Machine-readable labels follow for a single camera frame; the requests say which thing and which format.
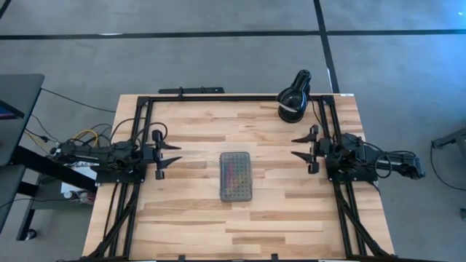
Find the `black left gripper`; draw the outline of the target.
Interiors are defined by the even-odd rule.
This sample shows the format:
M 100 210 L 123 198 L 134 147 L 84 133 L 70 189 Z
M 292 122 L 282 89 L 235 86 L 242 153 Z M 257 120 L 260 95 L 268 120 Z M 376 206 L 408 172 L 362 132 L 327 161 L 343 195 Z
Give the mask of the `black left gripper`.
M 142 146 L 143 162 L 146 164 L 155 164 L 155 178 L 157 180 L 163 180 L 165 178 L 165 174 L 162 169 L 167 168 L 170 164 L 181 159 L 181 156 L 162 159 L 162 149 L 178 150 L 180 147 L 166 144 L 166 142 L 163 141 L 163 134 L 160 130 L 153 130 L 151 137 L 154 141 L 154 145 L 150 146 L 149 144 L 144 143 Z

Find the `dark screen on desk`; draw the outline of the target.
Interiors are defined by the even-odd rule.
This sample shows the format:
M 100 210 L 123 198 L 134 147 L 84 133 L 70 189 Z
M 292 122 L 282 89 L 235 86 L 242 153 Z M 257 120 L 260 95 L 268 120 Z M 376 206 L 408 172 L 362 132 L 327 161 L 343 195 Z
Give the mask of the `dark screen on desk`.
M 0 120 L 22 119 L 25 114 L 10 104 L 0 100 Z

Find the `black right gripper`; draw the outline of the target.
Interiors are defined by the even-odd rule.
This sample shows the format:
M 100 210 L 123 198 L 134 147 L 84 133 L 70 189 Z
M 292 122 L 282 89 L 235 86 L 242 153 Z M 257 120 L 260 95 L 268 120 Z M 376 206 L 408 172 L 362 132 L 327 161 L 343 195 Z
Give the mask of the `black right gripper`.
M 320 164 L 317 161 L 318 157 L 326 157 L 331 150 L 331 140 L 329 138 L 317 139 L 319 133 L 319 127 L 314 124 L 309 129 L 309 134 L 302 138 L 293 139 L 294 143 L 311 143 L 309 150 L 310 154 L 292 151 L 291 153 L 300 159 L 303 159 L 308 166 L 309 174 L 316 174 L 320 170 Z

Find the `gray metal stand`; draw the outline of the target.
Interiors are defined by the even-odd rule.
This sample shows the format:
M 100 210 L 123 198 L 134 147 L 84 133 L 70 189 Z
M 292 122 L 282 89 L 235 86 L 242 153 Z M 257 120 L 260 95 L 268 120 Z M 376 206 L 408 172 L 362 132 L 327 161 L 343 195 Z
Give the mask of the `gray metal stand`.
M 448 144 L 455 144 L 460 151 L 466 151 L 466 127 L 457 130 L 442 138 L 437 138 L 432 141 L 433 148 L 443 148 Z

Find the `black aluminium table frame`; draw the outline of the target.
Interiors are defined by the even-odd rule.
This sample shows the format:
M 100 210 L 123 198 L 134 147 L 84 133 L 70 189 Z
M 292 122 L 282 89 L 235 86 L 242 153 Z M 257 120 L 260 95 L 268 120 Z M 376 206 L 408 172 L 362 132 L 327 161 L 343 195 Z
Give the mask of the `black aluminium table frame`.
M 338 259 L 345 256 L 333 186 L 326 171 L 310 175 L 292 151 L 312 125 L 363 136 L 355 98 L 336 95 L 326 106 L 308 107 L 296 124 L 283 122 L 274 97 L 229 94 L 178 100 L 160 95 L 152 108 L 153 123 L 164 123 L 167 142 L 180 147 L 164 153 L 181 156 L 163 180 L 147 170 L 135 211 L 130 248 L 132 260 L 226 260 L 250 262 L 280 259 Z M 219 196 L 219 157 L 225 151 L 247 151 L 253 170 L 253 198 L 225 203 Z

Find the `black bar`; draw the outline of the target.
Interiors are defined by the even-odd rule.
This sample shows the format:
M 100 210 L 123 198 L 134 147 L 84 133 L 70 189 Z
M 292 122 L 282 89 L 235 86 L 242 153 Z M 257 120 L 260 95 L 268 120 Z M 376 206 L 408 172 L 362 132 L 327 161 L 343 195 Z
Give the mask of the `black bar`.
M 159 94 L 224 94 L 225 90 L 223 87 L 193 87 L 193 88 L 172 88 L 172 89 L 160 89 Z

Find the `clear plastic supply box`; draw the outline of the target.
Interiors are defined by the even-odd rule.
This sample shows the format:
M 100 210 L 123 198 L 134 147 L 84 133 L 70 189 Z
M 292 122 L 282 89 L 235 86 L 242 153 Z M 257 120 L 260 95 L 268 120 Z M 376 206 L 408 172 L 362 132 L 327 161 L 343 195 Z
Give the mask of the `clear plastic supply box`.
M 220 162 L 220 199 L 222 202 L 249 202 L 253 198 L 250 154 L 246 151 L 223 152 Z

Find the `gray desk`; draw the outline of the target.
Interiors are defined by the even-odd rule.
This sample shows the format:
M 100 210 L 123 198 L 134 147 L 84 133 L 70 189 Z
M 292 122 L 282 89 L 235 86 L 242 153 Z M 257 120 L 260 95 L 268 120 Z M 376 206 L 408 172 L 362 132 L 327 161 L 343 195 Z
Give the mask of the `gray desk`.
M 0 120 L 0 233 L 26 170 L 24 165 L 12 163 L 13 155 L 36 105 L 43 82 L 42 74 L 0 74 L 0 100 L 25 114 L 22 119 Z

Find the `white printed paper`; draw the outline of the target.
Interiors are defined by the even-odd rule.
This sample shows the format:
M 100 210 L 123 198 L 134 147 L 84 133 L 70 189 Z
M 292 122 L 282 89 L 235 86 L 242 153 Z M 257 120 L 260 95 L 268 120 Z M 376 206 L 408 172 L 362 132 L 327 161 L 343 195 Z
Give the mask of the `white printed paper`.
M 98 166 L 98 164 L 92 163 L 92 162 L 77 162 L 77 163 L 68 165 L 68 167 L 70 167 L 73 171 L 77 171 L 78 173 L 95 180 L 97 173 L 96 171 L 91 169 L 91 167 L 93 166 Z M 83 191 L 83 190 L 84 190 L 83 188 L 78 188 L 68 183 L 64 183 L 64 182 L 61 183 L 60 192 L 62 194 L 70 192 L 70 191 L 78 192 L 78 191 Z

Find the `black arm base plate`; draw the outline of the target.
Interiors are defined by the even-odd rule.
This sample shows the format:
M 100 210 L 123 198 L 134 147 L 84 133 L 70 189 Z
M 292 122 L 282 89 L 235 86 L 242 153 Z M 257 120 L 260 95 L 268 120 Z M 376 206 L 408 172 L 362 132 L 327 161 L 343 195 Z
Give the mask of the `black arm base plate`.
M 97 183 L 141 183 L 145 181 L 146 164 L 118 159 L 115 162 L 90 161 Z
M 378 180 L 372 164 L 351 162 L 348 159 L 327 157 L 325 159 L 328 179 L 345 184 L 353 181 L 374 182 Z

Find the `black desk lamp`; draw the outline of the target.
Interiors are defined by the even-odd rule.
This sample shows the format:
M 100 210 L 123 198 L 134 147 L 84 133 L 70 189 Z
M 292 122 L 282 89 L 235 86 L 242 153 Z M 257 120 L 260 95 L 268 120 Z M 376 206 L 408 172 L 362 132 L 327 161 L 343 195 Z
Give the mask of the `black desk lamp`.
M 284 122 L 297 123 L 303 118 L 309 100 L 311 78 L 308 70 L 300 70 L 290 87 L 278 94 L 278 114 Z

